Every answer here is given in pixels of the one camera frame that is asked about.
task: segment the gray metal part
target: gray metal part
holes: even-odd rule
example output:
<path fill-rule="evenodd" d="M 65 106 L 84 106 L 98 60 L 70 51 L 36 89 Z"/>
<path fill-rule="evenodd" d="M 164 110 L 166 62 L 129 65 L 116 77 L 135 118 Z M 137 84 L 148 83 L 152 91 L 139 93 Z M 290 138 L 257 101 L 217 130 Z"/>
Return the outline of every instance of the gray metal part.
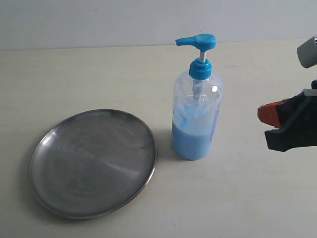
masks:
<path fill-rule="evenodd" d="M 94 110 L 54 127 L 29 167 L 33 194 L 51 212 L 89 219 L 117 210 L 149 182 L 157 148 L 150 129 L 117 110 Z"/>
<path fill-rule="evenodd" d="M 317 36 L 311 37 L 297 48 L 297 55 L 301 65 L 309 68 L 317 64 Z"/>

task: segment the white wall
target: white wall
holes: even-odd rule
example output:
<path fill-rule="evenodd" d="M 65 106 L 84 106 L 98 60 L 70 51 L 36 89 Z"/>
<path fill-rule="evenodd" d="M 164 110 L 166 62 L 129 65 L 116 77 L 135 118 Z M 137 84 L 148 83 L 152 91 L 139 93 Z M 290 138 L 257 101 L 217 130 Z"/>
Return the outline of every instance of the white wall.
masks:
<path fill-rule="evenodd" d="M 308 38 L 317 0 L 0 0 L 0 50 Z"/>

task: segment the metal plate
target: metal plate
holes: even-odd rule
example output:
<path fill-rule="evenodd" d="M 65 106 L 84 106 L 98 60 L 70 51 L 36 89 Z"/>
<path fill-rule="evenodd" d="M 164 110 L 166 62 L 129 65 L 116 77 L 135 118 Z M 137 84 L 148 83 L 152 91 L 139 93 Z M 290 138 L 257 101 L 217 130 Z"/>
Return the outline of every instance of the metal plate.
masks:
<path fill-rule="evenodd" d="M 89 219 L 117 210 L 149 182 L 157 148 L 150 129 L 118 110 L 93 110 L 54 127 L 29 168 L 35 197 L 51 212 Z"/>

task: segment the plate rim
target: plate rim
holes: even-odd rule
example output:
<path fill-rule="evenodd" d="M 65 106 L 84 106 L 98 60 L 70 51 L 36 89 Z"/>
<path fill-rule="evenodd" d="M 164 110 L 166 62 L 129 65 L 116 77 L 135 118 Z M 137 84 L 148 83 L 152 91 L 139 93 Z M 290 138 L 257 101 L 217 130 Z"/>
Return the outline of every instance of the plate rim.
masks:
<path fill-rule="evenodd" d="M 103 213 L 100 213 L 100 214 L 96 214 L 96 215 L 92 215 L 92 216 L 67 216 L 65 214 L 62 214 L 60 212 L 57 212 L 55 211 L 54 209 L 52 209 L 51 207 L 47 206 L 46 204 L 44 204 L 42 202 L 42 200 L 38 197 L 38 195 L 36 194 L 36 192 L 34 191 L 34 186 L 32 184 L 32 180 L 31 180 L 31 170 L 32 170 L 32 163 L 33 163 L 33 160 L 34 160 L 34 157 L 35 157 L 35 154 L 36 152 L 38 151 L 39 147 L 41 146 L 41 143 L 43 142 L 43 140 L 50 134 L 52 133 L 53 130 L 55 130 L 57 127 L 61 126 L 62 124 L 64 124 L 65 122 L 67 122 L 68 120 L 70 119 L 73 119 L 75 117 L 78 117 L 80 115 L 83 115 L 83 114 L 88 114 L 88 113 L 93 113 L 93 112 L 104 112 L 104 111 L 113 111 L 113 112 L 119 112 L 119 113 L 124 113 L 124 114 L 128 114 L 129 116 L 132 116 L 134 117 L 135 119 L 137 119 L 139 122 L 141 122 L 145 128 L 148 130 L 148 132 L 150 133 L 152 139 L 153 139 L 153 143 L 154 143 L 154 147 L 155 147 L 155 158 L 154 158 L 154 162 L 153 162 L 153 166 L 152 166 L 152 169 L 151 169 L 151 172 L 149 173 L 148 175 L 148 178 L 147 180 L 145 181 L 145 183 L 141 186 L 141 188 L 136 191 L 134 193 L 133 196 L 131 196 L 129 199 L 127 199 L 124 203 L 120 204 L 119 206 L 117 206 L 116 208 L 112 209 L 112 210 L 109 210 L 107 212 L 103 212 Z M 28 182 L 29 182 L 29 185 L 30 185 L 30 188 L 31 188 L 31 191 L 32 191 L 32 194 L 33 196 L 35 197 L 35 199 L 45 208 L 47 209 L 48 211 L 50 211 L 51 213 L 53 213 L 54 215 L 57 215 L 57 216 L 60 216 L 60 217 L 64 217 L 64 218 L 67 218 L 67 219 L 72 219 L 72 220 L 87 220 L 87 219 L 93 219 L 93 218 L 97 218 L 97 217 L 102 217 L 102 216 L 105 216 L 107 214 L 110 214 L 112 212 L 115 212 L 116 210 L 124 207 L 125 205 L 127 205 L 129 202 L 131 202 L 134 198 L 136 198 L 140 193 L 141 191 L 146 187 L 146 185 L 148 185 L 149 181 L 151 180 L 153 174 L 154 174 L 154 171 L 155 171 L 155 168 L 156 168 L 156 163 L 157 163 L 157 160 L 158 160 L 158 148 L 157 148 L 157 143 L 155 141 L 155 137 L 154 137 L 154 134 L 152 132 L 152 130 L 150 129 L 150 127 L 144 122 L 142 121 L 140 118 L 138 118 L 137 116 L 131 114 L 131 113 L 128 113 L 126 111 L 122 111 L 122 110 L 118 110 L 118 109 L 93 109 L 93 110 L 88 110 L 88 111 L 85 111 L 85 112 L 81 112 L 81 113 L 78 113 L 78 114 L 75 114 L 73 116 L 70 116 L 62 121 L 60 121 L 59 123 L 57 123 L 55 126 L 53 126 L 43 137 L 42 139 L 40 140 L 40 142 L 37 144 L 36 148 L 34 149 L 32 155 L 31 155 L 31 159 L 30 159 L 30 162 L 29 162 L 29 165 L 28 165 Z"/>

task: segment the robotic arm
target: robotic arm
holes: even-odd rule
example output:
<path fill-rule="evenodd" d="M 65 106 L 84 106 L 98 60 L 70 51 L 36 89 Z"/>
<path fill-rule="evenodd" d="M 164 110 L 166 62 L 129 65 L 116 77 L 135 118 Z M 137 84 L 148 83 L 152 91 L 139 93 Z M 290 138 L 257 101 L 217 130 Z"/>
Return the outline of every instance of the robotic arm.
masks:
<path fill-rule="evenodd" d="M 317 64 L 317 36 L 314 36 L 297 48 L 301 65 L 309 68 Z M 292 148 L 317 145 L 317 80 L 311 89 L 300 94 L 262 105 L 258 108 L 261 122 L 276 129 L 265 132 L 270 150 L 285 152 Z"/>

